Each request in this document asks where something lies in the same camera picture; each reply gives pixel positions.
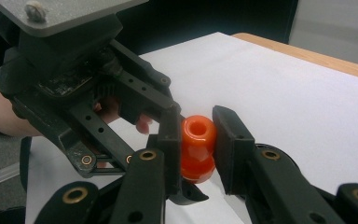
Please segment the orange rubber part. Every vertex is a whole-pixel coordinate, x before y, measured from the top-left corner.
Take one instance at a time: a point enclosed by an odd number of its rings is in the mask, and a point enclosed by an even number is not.
[[[182,122],[182,177],[199,184],[209,179],[214,170],[216,128],[203,116],[191,116]]]

